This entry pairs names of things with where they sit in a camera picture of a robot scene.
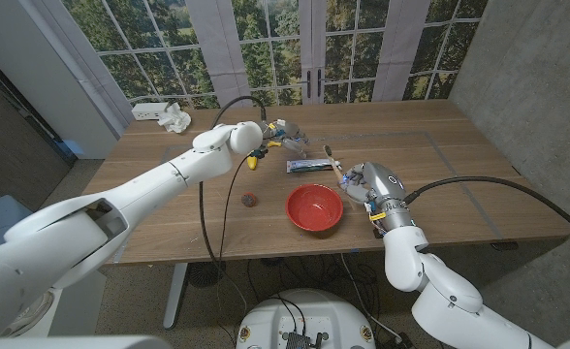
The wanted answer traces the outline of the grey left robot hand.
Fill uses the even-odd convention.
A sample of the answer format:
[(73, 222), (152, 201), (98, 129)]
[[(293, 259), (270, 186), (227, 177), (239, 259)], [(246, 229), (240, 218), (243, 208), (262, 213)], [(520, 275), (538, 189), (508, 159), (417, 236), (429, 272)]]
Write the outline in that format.
[(296, 123), (277, 119), (271, 123), (261, 121), (259, 125), (263, 132), (261, 148), (268, 148), (272, 143), (279, 143), (280, 146), (296, 152), (302, 159), (306, 158), (306, 152), (302, 146), (308, 144), (309, 139)]

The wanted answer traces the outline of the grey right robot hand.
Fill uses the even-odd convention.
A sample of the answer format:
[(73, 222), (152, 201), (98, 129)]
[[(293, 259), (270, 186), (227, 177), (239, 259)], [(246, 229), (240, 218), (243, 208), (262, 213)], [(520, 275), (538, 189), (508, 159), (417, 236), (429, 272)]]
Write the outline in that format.
[(373, 162), (355, 165), (338, 185), (356, 204), (364, 206), (369, 220), (382, 235), (393, 229), (414, 226), (402, 182), (383, 165)]

